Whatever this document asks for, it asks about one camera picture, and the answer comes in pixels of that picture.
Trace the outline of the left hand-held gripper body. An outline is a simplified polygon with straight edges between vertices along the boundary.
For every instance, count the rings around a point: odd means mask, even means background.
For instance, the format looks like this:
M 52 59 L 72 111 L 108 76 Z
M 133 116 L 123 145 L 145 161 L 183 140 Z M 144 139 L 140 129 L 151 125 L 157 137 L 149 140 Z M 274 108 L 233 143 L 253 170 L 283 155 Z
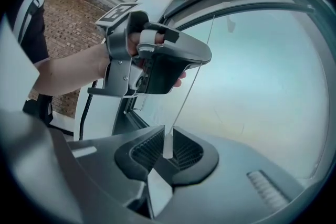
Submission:
M 189 36 L 179 30 L 154 22 L 150 14 L 139 9 L 138 3 L 121 3 L 96 21 L 105 37 L 109 64 L 101 88 L 88 93 L 128 98 L 138 94 L 167 94 L 179 76 L 189 66 L 186 59 L 157 53 L 163 44 L 155 43 L 155 35 L 164 41 L 176 42 L 179 36 Z M 128 52 L 128 36 L 141 33 L 138 54 Z

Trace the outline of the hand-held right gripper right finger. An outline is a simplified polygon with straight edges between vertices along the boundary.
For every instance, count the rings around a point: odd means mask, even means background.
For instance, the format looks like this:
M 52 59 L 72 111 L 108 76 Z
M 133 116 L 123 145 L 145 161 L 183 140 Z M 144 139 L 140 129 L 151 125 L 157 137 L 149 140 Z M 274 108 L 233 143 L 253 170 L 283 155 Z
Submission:
M 216 136 L 193 135 L 194 165 L 173 177 L 168 223 L 290 223 L 303 209 L 304 187 L 251 147 Z

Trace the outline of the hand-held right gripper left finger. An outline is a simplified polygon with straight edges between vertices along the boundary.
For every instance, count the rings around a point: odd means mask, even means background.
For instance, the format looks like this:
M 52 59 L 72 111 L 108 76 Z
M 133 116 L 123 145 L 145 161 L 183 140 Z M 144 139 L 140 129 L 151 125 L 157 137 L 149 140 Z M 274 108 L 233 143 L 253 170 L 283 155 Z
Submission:
M 162 156 L 164 127 L 152 126 L 68 145 L 88 176 L 122 206 L 150 218 L 164 206 L 164 186 L 154 170 Z

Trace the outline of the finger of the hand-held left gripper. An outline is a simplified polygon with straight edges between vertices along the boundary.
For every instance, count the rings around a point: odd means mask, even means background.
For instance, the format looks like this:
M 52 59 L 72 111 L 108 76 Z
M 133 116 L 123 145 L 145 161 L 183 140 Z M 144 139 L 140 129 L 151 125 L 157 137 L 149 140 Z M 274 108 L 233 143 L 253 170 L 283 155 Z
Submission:
M 212 58 L 210 47 L 191 36 L 179 36 L 176 42 L 165 40 L 163 46 L 157 48 L 157 53 L 186 59 L 189 62 L 208 63 Z

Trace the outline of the person's left hand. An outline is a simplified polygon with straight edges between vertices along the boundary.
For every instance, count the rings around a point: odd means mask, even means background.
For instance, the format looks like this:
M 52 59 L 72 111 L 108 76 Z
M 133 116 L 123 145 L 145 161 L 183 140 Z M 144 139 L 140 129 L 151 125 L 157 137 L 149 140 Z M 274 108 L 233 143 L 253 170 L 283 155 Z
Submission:
M 139 44 L 140 41 L 140 36 L 141 33 L 131 33 L 128 36 L 128 52 L 131 56 L 136 56 L 138 54 L 138 51 L 136 49 L 137 45 Z M 164 35 L 162 34 L 156 34 L 155 35 L 155 43 L 156 44 L 163 44 L 164 42 Z M 174 87 L 178 88 L 182 85 L 182 79 L 186 77 L 186 72 L 183 71 L 177 81 L 174 84 Z

